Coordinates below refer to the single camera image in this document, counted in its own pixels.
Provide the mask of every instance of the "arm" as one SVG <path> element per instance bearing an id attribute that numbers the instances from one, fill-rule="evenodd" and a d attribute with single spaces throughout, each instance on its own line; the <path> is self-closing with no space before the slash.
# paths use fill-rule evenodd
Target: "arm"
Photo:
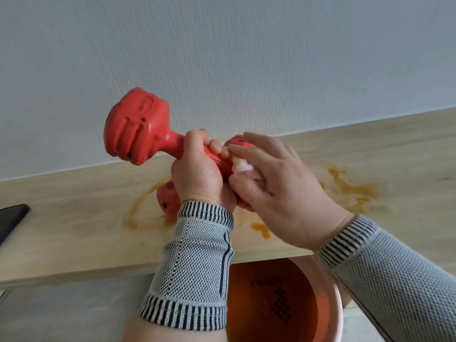
<path id="1" fill-rule="evenodd" d="M 236 196 L 204 153 L 207 132 L 191 131 L 171 173 L 181 201 L 139 319 L 124 342 L 226 341 L 228 269 Z"/>
<path id="2" fill-rule="evenodd" d="M 245 133 L 262 148 L 230 145 L 265 179 L 231 187 L 283 241 L 318 254 L 387 341 L 456 341 L 456 279 L 374 222 L 337 205 L 294 149 Z"/>
<path id="3" fill-rule="evenodd" d="M 356 218 L 318 257 L 386 341 L 456 341 L 456 278 Z"/>

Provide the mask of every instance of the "gray floor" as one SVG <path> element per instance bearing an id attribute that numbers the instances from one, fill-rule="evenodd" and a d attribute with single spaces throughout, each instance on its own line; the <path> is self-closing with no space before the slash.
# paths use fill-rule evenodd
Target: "gray floor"
<path id="1" fill-rule="evenodd" d="M 17 288 L 0 304 L 2 342 L 117 342 L 152 275 Z M 382 339 L 357 308 L 346 311 L 343 342 Z"/>

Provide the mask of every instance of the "bucket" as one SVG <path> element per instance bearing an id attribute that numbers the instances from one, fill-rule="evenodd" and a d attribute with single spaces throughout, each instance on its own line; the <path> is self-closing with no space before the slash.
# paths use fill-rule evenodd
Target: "bucket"
<path id="1" fill-rule="evenodd" d="M 343 308 L 337 285 L 314 256 L 232 264 L 230 342 L 340 342 Z"/>

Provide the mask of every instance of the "left hand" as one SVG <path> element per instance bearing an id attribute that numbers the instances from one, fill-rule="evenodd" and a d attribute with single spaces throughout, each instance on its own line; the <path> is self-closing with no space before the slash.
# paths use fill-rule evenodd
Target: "left hand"
<path id="1" fill-rule="evenodd" d="M 171 166 L 171 175 L 180 202 L 203 201 L 230 211 L 236 207 L 236 195 L 215 162 L 206 155 L 204 144 L 208 142 L 206 130 L 193 130 L 185 135 L 184 154 Z"/>

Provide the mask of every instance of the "wooden countertop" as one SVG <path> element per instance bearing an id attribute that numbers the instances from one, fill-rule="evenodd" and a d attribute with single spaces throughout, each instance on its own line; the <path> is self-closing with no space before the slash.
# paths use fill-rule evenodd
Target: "wooden countertop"
<path id="1" fill-rule="evenodd" d="M 336 201 L 456 275 L 456 109 L 282 140 Z M 147 192 L 169 177 L 171 163 L 159 156 L 140 167 L 116 163 L 0 182 L 0 207 L 31 206 L 0 247 L 0 287 L 154 272 L 172 226 Z M 309 253 L 252 229 L 260 222 L 255 214 L 237 211 L 235 218 L 234 262 Z"/>

